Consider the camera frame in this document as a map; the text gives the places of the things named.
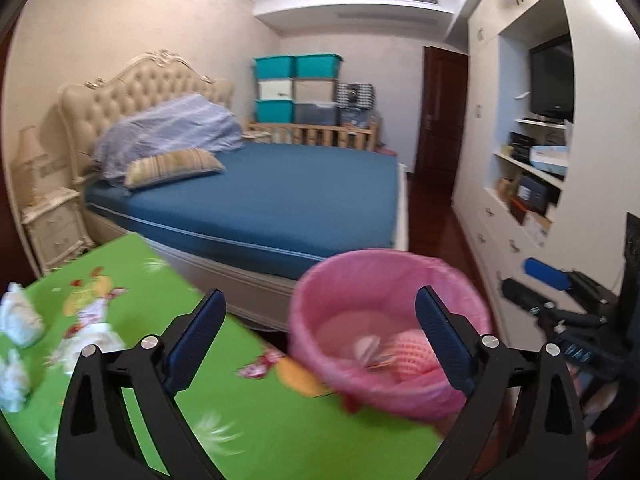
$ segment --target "tufted headboard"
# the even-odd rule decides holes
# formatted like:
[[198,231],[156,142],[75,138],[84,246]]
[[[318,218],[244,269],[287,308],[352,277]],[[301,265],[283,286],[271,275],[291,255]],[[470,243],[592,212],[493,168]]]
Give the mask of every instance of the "tufted headboard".
[[66,128],[74,184],[84,182],[94,170],[95,141],[109,126],[187,92],[229,108],[234,87],[227,80],[200,76],[177,54],[160,50],[129,61],[110,81],[97,79],[61,89],[58,108]]

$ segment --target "striped pillow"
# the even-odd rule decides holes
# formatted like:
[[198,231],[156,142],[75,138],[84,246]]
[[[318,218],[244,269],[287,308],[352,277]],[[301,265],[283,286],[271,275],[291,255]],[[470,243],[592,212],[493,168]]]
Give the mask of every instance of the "striped pillow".
[[225,169],[222,163],[207,150],[201,148],[177,150],[130,162],[127,166],[124,186],[130,190],[141,189],[192,176],[220,173]]

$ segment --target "white wardrobe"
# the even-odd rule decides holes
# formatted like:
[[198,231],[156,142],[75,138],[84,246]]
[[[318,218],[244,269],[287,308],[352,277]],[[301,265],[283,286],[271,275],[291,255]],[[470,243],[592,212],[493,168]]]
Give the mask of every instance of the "white wardrobe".
[[[564,293],[524,275],[532,256],[578,269],[620,288],[626,213],[640,215],[640,40],[615,0],[482,0],[469,21],[470,71],[465,136],[453,207],[472,248],[500,337],[539,350],[535,319],[504,300],[513,277],[579,310]],[[568,174],[542,247],[498,199],[500,176],[527,172],[504,157],[509,132],[544,136],[530,116],[529,49],[569,32],[575,69],[575,116]]]

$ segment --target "blue mattress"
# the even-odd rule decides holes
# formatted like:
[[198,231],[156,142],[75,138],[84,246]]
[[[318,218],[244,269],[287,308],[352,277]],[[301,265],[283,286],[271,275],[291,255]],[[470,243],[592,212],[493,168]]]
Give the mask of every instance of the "blue mattress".
[[334,254],[392,247],[394,156],[249,143],[218,158],[225,173],[131,195],[96,182],[87,207],[169,247],[293,279]]

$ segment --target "television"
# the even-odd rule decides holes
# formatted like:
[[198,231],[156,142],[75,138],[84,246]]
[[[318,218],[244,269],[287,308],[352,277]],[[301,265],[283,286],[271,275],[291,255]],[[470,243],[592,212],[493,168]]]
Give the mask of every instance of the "television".
[[532,48],[531,111],[553,120],[574,120],[574,51],[566,34]]

